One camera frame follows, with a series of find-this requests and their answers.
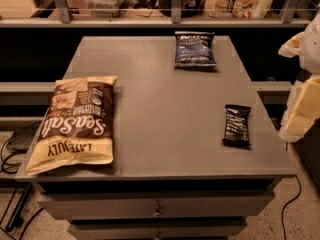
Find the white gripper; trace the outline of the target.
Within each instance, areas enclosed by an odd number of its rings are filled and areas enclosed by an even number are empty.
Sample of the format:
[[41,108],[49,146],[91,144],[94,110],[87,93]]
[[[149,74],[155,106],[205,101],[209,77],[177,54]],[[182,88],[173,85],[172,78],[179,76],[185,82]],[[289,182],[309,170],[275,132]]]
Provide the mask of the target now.
[[[280,47],[278,54],[287,58],[298,56],[302,37],[303,32],[294,35]],[[311,77],[305,82],[296,81],[287,100],[279,137],[285,142],[297,142],[319,118],[320,76]]]

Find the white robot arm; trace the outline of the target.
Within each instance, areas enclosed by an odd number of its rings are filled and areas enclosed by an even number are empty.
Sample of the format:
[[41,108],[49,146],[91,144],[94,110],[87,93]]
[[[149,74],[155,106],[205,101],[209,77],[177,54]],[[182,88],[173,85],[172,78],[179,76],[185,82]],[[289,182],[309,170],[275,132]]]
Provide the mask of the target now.
[[311,74],[291,87],[281,120],[279,137],[285,142],[297,142],[320,118],[320,15],[283,44],[278,54],[298,56],[300,67]]

